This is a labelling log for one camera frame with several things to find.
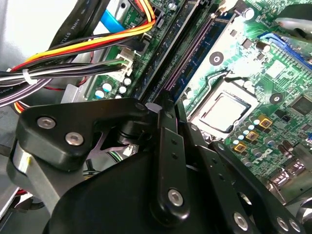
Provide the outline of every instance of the metal cpu cover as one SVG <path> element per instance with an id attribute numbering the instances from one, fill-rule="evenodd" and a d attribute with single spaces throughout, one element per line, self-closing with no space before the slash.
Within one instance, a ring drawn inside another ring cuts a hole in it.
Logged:
<path id="1" fill-rule="evenodd" d="M 215 137 L 225 139 L 258 104 L 254 94 L 235 82 L 220 79 L 191 114 L 190 122 Z"/>

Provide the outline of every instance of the silver screw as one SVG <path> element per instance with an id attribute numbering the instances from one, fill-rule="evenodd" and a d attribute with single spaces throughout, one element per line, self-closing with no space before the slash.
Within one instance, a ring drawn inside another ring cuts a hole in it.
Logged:
<path id="1" fill-rule="evenodd" d="M 136 107 L 140 110 L 140 111 L 144 111 L 146 109 L 145 106 L 143 106 L 141 103 L 136 103 Z"/>
<path id="2" fill-rule="evenodd" d="M 221 150 L 224 150 L 224 146 L 221 145 L 220 143 L 218 144 L 218 147 L 219 147 Z"/>
<path id="3" fill-rule="evenodd" d="M 65 140 L 70 145 L 79 146 L 83 143 L 83 137 L 79 133 L 68 133 L 65 136 Z"/>
<path id="4" fill-rule="evenodd" d="M 44 129 L 52 129 L 56 125 L 55 121 L 49 117 L 39 118 L 37 120 L 37 124 L 39 127 L 44 128 Z"/>
<path id="5" fill-rule="evenodd" d="M 277 217 L 276 220 L 277 220 L 278 225 L 281 226 L 282 229 L 288 232 L 289 228 L 288 228 L 288 225 L 285 223 L 285 221 L 281 219 L 280 217 Z"/>
<path id="6" fill-rule="evenodd" d="M 234 215 L 234 221 L 235 223 L 244 231 L 248 230 L 248 223 L 245 220 L 245 218 L 239 213 L 239 212 L 235 212 Z"/>
<path id="7" fill-rule="evenodd" d="M 195 125 L 193 125 L 193 124 L 191 124 L 191 128 L 192 128 L 194 131 L 197 131 L 197 130 L 198 130 L 198 128 L 197 128 Z"/>
<path id="8" fill-rule="evenodd" d="M 168 198 L 171 201 L 171 203 L 174 204 L 175 206 L 182 206 L 183 204 L 182 194 L 175 189 L 169 190 Z"/>
<path id="9" fill-rule="evenodd" d="M 300 232 L 300 227 L 298 226 L 298 224 L 296 224 L 295 221 L 293 221 L 292 219 L 289 220 L 289 223 L 291 224 L 292 228 L 294 228 L 297 232 Z"/>

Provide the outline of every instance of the motherboard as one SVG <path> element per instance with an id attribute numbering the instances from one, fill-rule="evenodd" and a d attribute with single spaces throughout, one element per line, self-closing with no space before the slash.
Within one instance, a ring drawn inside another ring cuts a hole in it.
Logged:
<path id="1" fill-rule="evenodd" d="M 310 171 L 302 158 L 312 157 L 312 39 L 298 28 L 290 35 L 285 19 L 311 1 L 233 0 L 223 11 L 230 1 L 151 2 L 156 25 L 140 38 L 144 49 L 106 53 L 128 60 L 130 72 L 97 76 L 88 99 L 157 102 L 168 90 L 208 143 L 224 141 L 259 178 L 281 187 Z M 130 7 L 122 25 L 141 20 Z"/>

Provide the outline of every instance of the cable tie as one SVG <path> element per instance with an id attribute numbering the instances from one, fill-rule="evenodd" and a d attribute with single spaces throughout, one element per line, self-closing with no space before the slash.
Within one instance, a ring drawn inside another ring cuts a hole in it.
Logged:
<path id="1" fill-rule="evenodd" d="M 23 69 L 22 72 L 23 72 L 23 76 L 25 78 L 25 81 L 28 84 L 30 84 L 30 85 L 37 84 L 38 80 L 37 79 L 31 79 L 31 77 L 28 73 L 28 69 Z"/>

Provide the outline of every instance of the port connector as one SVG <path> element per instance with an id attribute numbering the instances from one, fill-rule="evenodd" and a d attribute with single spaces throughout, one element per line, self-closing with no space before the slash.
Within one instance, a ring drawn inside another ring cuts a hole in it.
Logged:
<path id="1" fill-rule="evenodd" d="M 134 55 L 133 51 L 128 48 L 123 48 L 122 51 L 116 56 L 116 59 L 123 59 L 125 61 L 122 69 L 116 72 L 107 73 L 106 75 L 118 80 L 119 82 L 123 82 L 125 76 L 129 76 L 132 73 Z"/>

